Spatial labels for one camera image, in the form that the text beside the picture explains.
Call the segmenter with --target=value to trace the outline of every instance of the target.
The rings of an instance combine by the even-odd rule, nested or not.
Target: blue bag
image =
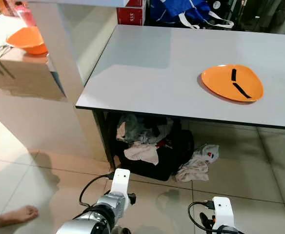
[[[190,28],[200,28],[198,25],[192,25],[186,18],[189,17],[197,23],[207,23],[211,26],[223,28],[232,28],[234,23],[230,20],[220,18],[211,11],[205,0],[151,0],[150,16],[155,21],[165,23],[178,23]],[[227,24],[211,24],[208,21],[211,18],[224,20]]]

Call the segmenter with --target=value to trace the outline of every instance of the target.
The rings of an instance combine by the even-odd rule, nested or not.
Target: black strip
[[[238,124],[238,125],[245,125],[245,126],[285,129],[285,126],[269,125],[269,124],[261,124],[261,123],[246,123],[246,122],[227,121],[227,120],[219,120],[219,119],[212,119],[212,118],[196,118],[196,117],[187,117],[187,116],[164,115],[164,114],[155,114],[155,113],[148,113],[148,112],[114,110],[114,109],[104,109],[104,108],[86,107],[86,106],[78,106],[78,105],[76,105],[75,107],[77,109],[83,109],[83,110],[100,110],[100,111],[109,111],[109,112],[114,112],[114,113],[132,113],[132,114],[149,115],[149,116],[178,117],[178,118],[193,119],[193,120],[205,121],[205,122],[227,123],[227,124]]]
[[[232,81],[236,81],[236,72],[237,72],[237,70],[235,68],[232,69],[232,71],[231,71],[231,80]]]
[[[232,83],[241,94],[243,94],[243,96],[245,96],[246,98],[251,98],[248,94],[245,93],[245,91],[239,86],[239,84],[237,83]]]
[[[2,64],[2,62],[0,61],[0,66],[1,68],[12,78],[12,79],[16,79],[11,72],[8,71],[8,69],[4,66],[4,64]]]

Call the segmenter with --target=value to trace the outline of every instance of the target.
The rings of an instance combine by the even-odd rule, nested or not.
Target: white cloth
[[[117,139],[124,140],[125,136],[125,122],[123,122],[117,129]]]
[[[209,180],[207,174],[209,163],[214,162],[219,157],[219,146],[206,144],[196,150],[191,159],[182,165],[175,178],[178,182],[188,182],[191,180]]]
[[[157,165],[159,157],[156,144],[140,144],[134,142],[131,148],[124,150],[124,155],[130,160],[142,160]]]

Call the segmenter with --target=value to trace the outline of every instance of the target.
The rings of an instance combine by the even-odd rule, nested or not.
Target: table
[[[221,64],[251,68],[264,97],[209,91],[200,74]],[[285,35],[118,25],[76,107],[94,110],[106,148],[104,110],[285,129]]]

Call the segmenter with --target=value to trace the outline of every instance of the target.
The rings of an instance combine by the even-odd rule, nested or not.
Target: bare foot
[[[34,206],[24,206],[18,210],[0,215],[0,227],[24,223],[39,216],[39,211]]]

